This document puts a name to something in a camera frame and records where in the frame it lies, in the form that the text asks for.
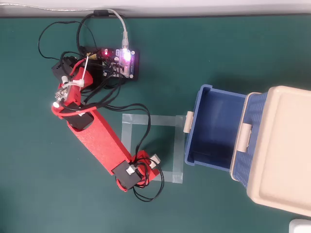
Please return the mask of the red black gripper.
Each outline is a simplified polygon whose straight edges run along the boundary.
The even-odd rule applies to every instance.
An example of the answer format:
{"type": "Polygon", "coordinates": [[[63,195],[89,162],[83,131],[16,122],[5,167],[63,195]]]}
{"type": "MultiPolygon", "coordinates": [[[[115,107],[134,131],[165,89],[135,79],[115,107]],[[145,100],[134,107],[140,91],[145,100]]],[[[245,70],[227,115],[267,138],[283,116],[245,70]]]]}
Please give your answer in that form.
{"type": "Polygon", "coordinates": [[[132,157],[132,162],[124,160],[112,172],[123,190],[127,191],[133,187],[144,188],[147,182],[159,175],[157,168],[151,169],[146,164],[148,166],[151,164],[150,157],[146,151],[140,150],[132,157]]]}

